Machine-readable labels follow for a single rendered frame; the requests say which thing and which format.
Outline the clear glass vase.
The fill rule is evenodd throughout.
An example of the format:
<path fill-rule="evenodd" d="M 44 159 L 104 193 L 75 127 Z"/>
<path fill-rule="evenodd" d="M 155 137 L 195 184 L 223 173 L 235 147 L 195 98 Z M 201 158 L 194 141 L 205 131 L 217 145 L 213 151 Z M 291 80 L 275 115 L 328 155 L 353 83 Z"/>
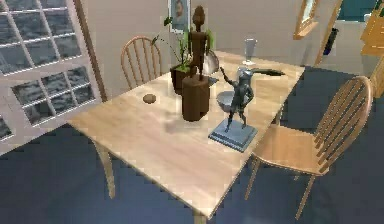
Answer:
<path fill-rule="evenodd" d="M 245 60 L 243 61 L 245 65 L 253 65 L 252 57 L 254 55 L 256 43 L 257 40 L 254 38 L 248 38 L 245 40 Z"/>

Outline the grey metal figure statue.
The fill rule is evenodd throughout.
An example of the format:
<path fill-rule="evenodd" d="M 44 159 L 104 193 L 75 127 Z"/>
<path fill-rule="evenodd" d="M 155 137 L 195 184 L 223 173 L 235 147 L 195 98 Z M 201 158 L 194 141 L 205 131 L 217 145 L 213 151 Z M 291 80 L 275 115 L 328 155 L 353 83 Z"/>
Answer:
<path fill-rule="evenodd" d="M 238 79 L 230 80 L 224 69 L 220 68 L 224 80 L 233 87 L 217 95 L 220 108 L 229 114 L 208 137 L 239 152 L 244 152 L 257 133 L 257 129 L 247 124 L 244 114 L 246 106 L 254 98 L 251 87 L 253 72 L 246 67 L 237 70 Z"/>

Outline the light wooden cupboard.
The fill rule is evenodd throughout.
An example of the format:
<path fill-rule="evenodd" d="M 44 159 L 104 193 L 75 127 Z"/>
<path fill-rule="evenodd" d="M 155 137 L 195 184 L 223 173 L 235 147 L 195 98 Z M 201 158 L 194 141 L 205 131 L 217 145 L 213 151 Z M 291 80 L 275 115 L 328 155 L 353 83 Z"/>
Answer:
<path fill-rule="evenodd" d="M 370 80 L 375 87 L 374 97 L 380 98 L 384 94 L 384 0 L 377 0 L 361 40 L 364 42 L 362 55 L 379 57 Z"/>

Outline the wooden framed wall picture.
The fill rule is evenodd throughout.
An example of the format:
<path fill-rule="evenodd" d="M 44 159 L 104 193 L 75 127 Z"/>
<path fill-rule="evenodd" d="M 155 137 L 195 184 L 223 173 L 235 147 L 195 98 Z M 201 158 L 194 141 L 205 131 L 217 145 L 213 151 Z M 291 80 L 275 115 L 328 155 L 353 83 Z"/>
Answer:
<path fill-rule="evenodd" d="M 301 0 L 300 11 L 297 16 L 294 40 L 300 40 L 307 36 L 318 24 L 315 20 L 315 12 L 319 0 Z"/>

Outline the green house plant dark pot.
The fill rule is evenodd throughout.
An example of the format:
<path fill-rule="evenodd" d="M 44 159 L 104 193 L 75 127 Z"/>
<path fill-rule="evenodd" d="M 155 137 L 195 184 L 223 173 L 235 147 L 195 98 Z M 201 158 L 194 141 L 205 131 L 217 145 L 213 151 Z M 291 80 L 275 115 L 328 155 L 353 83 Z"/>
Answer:
<path fill-rule="evenodd" d="M 178 64 L 170 69 L 172 83 L 176 94 L 181 95 L 183 89 L 183 80 L 186 77 L 198 76 L 202 79 L 204 75 L 210 75 L 217 71 L 204 70 L 204 64 L 211 61 L 218 62 L 218 58 L 211 49 L 213 37 L 210 30 L 203 32 L 201 27 L 204 25 L 205 17 L 197 16 L 193 18 L 195 30 L 190 30 L 186 26 L 177 28 L 176 20 L 168 16 L 164 19 L 163 25 L 171 25 L 178 31 L 182 31 L 182 38 L 178 38 L 178 51 L 170 46 Z"/>

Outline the brown wooden figure statue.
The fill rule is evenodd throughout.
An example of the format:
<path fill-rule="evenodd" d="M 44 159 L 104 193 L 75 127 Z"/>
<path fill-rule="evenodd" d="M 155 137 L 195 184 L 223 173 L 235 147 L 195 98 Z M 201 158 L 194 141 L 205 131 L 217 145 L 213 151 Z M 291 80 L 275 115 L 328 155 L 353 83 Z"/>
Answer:
<path fill-rule="evenodd" d="M 209 111 L 208 77 L 202 74 L 204 57 L 210 50 L 210 36 L 201 30 L 205 23 L 204 8 L 195 8 L 193 24 L 196 30 L 188 34 L 188 51 L 192 54 L 189 76 L 182 81 L 182 115 L 189 122 L 199 121 Z"/>

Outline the light wooden dining table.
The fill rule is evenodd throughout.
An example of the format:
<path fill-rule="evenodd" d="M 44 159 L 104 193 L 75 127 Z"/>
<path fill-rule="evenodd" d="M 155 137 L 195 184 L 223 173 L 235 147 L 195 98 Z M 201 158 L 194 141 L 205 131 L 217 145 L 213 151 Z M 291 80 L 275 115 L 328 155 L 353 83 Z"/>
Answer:
<path fill-rule="evenodd" d="M 156 101 L 145 103 L 146 94 L 154 94 Z M 200 121 L 185 121 L 181 98 L 163 75 L 69 123 L 95 144 L 110 189 L 115 187 L 111 159 L 117 157 L 190 207 L 194 224 L 206 224 L 252 154 L 209 139 L 226 117 L 212 101 Z"/>

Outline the grey rounded dish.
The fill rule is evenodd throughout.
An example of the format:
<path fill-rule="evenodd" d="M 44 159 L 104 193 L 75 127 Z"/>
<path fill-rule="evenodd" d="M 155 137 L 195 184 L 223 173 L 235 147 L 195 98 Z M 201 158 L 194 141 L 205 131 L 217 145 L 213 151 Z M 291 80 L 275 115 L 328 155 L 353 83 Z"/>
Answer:
<path fill-rule="evenodd" d="M 219 70 L 219 59 L 214 52 L 204 56 L 203 74 L 212 75 Z"/>

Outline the framed portrait picture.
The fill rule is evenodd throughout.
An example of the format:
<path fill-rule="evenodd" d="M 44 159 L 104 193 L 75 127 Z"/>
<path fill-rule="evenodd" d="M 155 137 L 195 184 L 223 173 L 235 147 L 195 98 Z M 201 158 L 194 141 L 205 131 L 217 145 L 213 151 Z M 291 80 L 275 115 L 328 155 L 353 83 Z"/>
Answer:
<path fill-rule="evenodd" d="M 170 25 L 172 33 L 180 34 L 190 29 L 190 1 L 168 0 L 168 12 L 172 18 Z"/>

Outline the wooden spindle back chair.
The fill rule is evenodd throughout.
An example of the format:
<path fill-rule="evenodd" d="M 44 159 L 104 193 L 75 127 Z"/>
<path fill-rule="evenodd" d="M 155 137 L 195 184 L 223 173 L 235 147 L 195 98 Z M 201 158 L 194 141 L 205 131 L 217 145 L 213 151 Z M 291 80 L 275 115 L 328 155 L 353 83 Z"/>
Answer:
<path fill-rule="evenodd" d="M 160 49 L 146 36 L 133 37 L 122 47 L 120 64 L 130 89 L 162 75 Z"/>
<path fill-rule="evenodd" d="M 305 207 L 315 179 L 328 173 L 334 162 L 356 140 L 373 104 L 373 85 L 365 76 L 344 83 L 330 102 L 313 134 L 276 124 L 271 125 L 253 150 L 250 192 L 258 168 L 267 164 L 309 177 L 295 217 Z"/>

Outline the white framed window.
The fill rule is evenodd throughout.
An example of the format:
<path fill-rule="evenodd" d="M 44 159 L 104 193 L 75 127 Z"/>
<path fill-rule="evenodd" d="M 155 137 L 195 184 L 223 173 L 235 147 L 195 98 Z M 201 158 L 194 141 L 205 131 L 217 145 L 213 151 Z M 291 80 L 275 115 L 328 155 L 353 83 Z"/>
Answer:
<path fill-rule="evenodd" d="M 0 156 L 102 102 L 75 0 L 0 0 Z"/>

